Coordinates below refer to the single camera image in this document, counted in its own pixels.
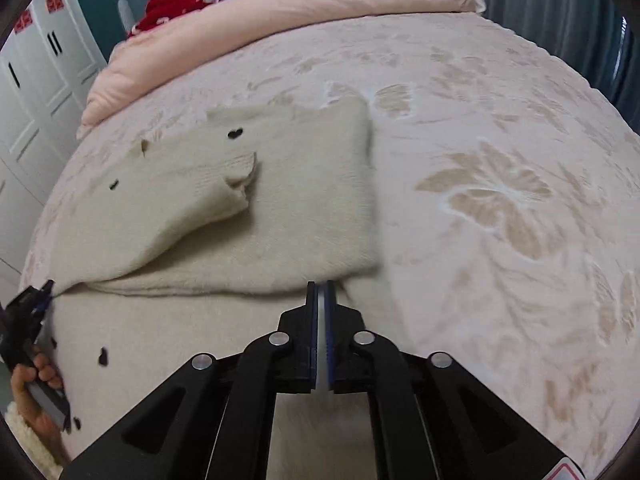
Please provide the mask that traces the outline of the person left hand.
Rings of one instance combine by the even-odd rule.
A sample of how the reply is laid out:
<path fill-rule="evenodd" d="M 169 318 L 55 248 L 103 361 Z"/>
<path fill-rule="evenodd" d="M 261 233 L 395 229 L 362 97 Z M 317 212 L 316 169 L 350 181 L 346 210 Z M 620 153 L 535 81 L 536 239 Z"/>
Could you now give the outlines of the person left hand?
<path fill-rule="evenodd" d="M 34 354 L 33 366 L 17 364 L 12 372 L 11 388 L 17 411 L 23 416 L 26 424 L 35 431 L 54 459 L 60 465 L 66 466 L 70 462 L 70 456 L 64 448 L 61 431 L 27 388 L 28 384 L 40 378 L 52 389 L 62 390 L 63 381 L 51 360 L 39 347 L 33 346 L 32 353 Z"/>

